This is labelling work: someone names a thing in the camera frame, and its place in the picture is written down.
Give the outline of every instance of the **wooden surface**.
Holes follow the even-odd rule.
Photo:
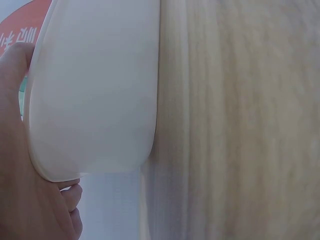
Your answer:
[[[320,239],[320,1],[161,1],[140,239]]]

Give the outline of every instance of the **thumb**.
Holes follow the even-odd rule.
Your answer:
[[[20,84],[27,73],[34,45],[18,42],[0,57],[0,89],[18,94]]]

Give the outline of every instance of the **red sign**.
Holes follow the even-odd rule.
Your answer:
[[[36,43],[51,1],[33,0],[0,23],[0,56],[14,43]]]

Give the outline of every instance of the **skin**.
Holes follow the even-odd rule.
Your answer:
[[[29,157],[18,92],[33,51],[16,43],[0,58],[0,239],[77,240],[80,180],[48,182]]]

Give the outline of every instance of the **finger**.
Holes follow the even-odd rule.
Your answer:
[[[73,229],[75,231],[76,237],[77,239],[80,238],[81,233],[82,233],[82,229],[83,229],[83,225],[82,225],[82,221],[80,218],[80,213],[78,208],[74,209],[71,213],[70,213],[70,218],[73,224]]]
[[[29,69],[34,45],[17,42],[0,58],[0,84],[2,89],[18,93],[20,84]]]
[[[61,191],[61,195],[65,200],[65,204],[69,213],[76,209],[82,195],[82,188],[80,185],[73,185],[68,190]]]
[[[59,190],[71,187],[73,185],[76,185],[80,183],[80,179],[75,179],[75,180],[71,180],[71,181],[62,181],[62,182],[57,182],[57,186],[59,188]]]

